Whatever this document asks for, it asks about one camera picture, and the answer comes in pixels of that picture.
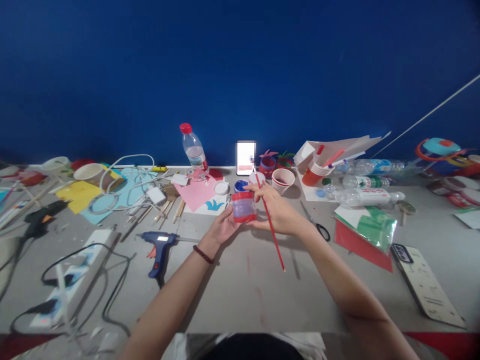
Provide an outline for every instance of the scissors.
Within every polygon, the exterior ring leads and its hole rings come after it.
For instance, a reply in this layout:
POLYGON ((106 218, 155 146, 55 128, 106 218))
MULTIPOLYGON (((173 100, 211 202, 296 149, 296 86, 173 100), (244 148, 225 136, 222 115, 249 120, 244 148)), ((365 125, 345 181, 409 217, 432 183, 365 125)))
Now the scissors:
POLYGON ((330 233, 329 231, 323 226, 323 225, 320 225, 319 223, 316 223, 312 217, 310 216, 309 212, 307 211, 307 208, 305 207, 304 203, 302 201, 300 201, 300 204, 301 204, 301 207, 303 208, 303 211, 305 212, 306 214, 306 217, 308 218, 308 220, 310 220, 310 222, 316 226, 316 229, 318 230, 318 232, 320 233, 320 235, 323 236, 323 238, 326 240, 326 241, 330 241, 330 233))

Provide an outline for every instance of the blue wall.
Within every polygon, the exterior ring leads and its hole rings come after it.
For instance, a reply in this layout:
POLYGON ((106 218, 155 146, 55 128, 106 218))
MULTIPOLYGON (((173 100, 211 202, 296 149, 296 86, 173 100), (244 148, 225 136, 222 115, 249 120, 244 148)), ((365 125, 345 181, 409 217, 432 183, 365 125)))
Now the blue wall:
MULTIPOLYGON (((391 130, 390 141, 480 73, 475 4, 2 1, 0 158, 186 165, 182 122, 211 165, 233 165, 236 140, 259 152, 391 130)), ((476 146, 479 98, 475 84, 385 156, 433 136, 476 146)))

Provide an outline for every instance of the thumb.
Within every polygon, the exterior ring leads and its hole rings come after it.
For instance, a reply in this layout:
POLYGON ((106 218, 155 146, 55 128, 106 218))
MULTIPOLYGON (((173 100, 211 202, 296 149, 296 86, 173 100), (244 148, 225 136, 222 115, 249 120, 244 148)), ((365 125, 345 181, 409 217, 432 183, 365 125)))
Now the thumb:
POLYGON ((270 230, 270 224, 268 221, 254 220, 254 221, 247 222, 246 224, 255 229, 266 230, 266 231, 270 230))

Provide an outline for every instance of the pink paper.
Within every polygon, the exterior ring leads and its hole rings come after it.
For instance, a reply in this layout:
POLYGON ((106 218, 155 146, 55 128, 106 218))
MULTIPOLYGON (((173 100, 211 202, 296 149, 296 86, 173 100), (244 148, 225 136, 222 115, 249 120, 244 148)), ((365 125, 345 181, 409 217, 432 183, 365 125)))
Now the pink paper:
POLYGON ((390 253, 385 254, 373 247, 341 221, 336 222, 335 243, 382 269, 394 272, 390 253))
POLYGON ((195 170, 195 172, 188 177, 191 178, 190 185, 181 186, 177 183, 174 183, 173 185, 181 198, 185 201, 185 204, 187 204, 189 209, 194 212, 215 196, 215 184, 217 181, 207 172, 200 169, 195 170), (201 178, 201 174, 205 175, 210 180, 207 181, 206 179, 201 178))

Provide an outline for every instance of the hand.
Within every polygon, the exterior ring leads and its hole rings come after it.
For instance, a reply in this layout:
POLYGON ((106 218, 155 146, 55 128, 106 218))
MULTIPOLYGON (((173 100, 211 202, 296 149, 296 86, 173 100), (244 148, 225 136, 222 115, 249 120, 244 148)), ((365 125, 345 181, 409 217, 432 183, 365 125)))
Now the hand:
POLYGON ((213 221, 204 238, 211 239, 218 245, 226 242, 241 225, 234 221, 233 211, 234 208, 231 204, 227 206, 213 221))
MULTIPOLYGON (((270 219, 276 233, 299 236, 300 231, 310 225, 310 222, 300 215, 280 194, 263 181, 261 189, 257 184, 243 187, 245 190, 255 192, 255 202, 260 198, 265 200, 270 214, 270 219)), ((270 231, 268 221, 250 221, 249 226, 270 231)))

